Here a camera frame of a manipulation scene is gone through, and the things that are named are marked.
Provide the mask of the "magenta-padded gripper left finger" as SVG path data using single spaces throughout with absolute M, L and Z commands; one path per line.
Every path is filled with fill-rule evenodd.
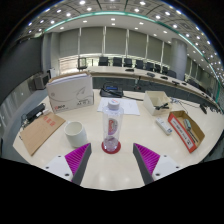
M 76 185 L 80 185 L 91 153 L 91 144 L 87 143 L 65 156 L 56 156 L 43 169 Z

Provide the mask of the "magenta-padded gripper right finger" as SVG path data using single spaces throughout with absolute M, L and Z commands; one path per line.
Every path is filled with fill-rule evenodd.
M 145 185 L 177 172 L 181 167 L 168 155 L 159 155 L 134 143 L 133 154 Z

